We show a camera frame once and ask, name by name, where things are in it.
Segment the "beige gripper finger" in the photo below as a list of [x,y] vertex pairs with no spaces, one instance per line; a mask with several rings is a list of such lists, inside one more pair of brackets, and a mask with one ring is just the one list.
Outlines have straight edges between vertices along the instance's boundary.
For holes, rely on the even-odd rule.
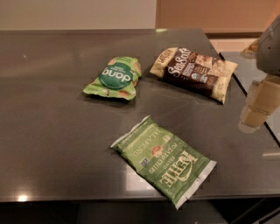
[[245,102],[238,128],[243,133],[253,133],[280,106],[280,77],[267,74],[262,81],[254,80]]

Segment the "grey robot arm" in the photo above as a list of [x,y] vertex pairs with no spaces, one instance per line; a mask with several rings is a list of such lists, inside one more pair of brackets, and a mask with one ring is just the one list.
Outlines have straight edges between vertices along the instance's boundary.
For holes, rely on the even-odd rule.
[[280,15],[262,33],[256,52],[256,67],[266,73],[262,81],[253,81],[238,128],[244,133],[258,130],[280,106]]

